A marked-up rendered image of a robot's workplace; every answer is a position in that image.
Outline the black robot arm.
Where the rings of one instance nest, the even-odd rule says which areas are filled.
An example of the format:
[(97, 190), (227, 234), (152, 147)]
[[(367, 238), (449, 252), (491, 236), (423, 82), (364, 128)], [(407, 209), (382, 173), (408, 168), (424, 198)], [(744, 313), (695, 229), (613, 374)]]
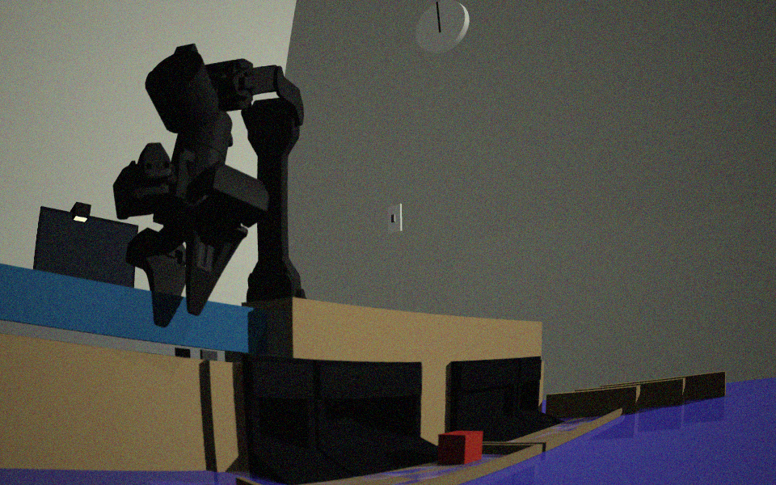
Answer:
[[(267, 217), (257, 222), (258, 262), (248, 277), (247, 302), (286, 297), (307, 299), (289, 260), (288, 156), (304, 123), (301, 92), (282, 67), (254, 67), (245, 58), (205, 65), (195, 44), (176, 47), (150, 71), (145, 88), (163, 125), (177, 133), (173, 153), (186, 145), (209, 146), (226, 160), (233, 145), (227, 111), (242, 110), (247, 139), (258, 156), (257, 179), (269, 194)], [(253, 101), (275, 92), (279, 98)], [(162, 143), (148, 143), (114, 182), (116, 215), (156, 213), (171, 198), (185, 201), (189, 185), (183, 152), (171, 163)], [(173, 194), (171, 194), (173, 193)]]

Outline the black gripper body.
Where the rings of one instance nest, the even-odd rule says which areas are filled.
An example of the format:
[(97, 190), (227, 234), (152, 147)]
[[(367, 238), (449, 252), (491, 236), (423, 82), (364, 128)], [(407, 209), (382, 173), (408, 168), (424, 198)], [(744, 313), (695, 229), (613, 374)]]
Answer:
[(247, 228), (267, 217), (269, 194), (262, 181), (227, 166), (222, 154), (209, 146), (181, 147), (171, 163), (179, 152), (188, 169), (185, 201), (173, 201), (171, 196), (153, 217), (160, 216), (164, 227), (160, 231), (147, 227), (128, 243), (125, 261), (138, 269), (142, 267), (135, 264), (134, 256), (141, 249), (185, 267), (185, 240), (175, 219), (187, 207), (197, 206)]

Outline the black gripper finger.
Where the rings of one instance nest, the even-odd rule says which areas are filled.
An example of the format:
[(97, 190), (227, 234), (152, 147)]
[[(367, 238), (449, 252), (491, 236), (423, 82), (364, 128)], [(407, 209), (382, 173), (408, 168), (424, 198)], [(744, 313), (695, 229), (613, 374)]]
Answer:
[(142, 249), (134, 256), (134, 262), (147, 274), (150, 291), (181, 296), (185, 286), (183, 265)]
[(198, 316), (248, 229), (197, 206), (175, 220), (185, 240), (187, 312)]

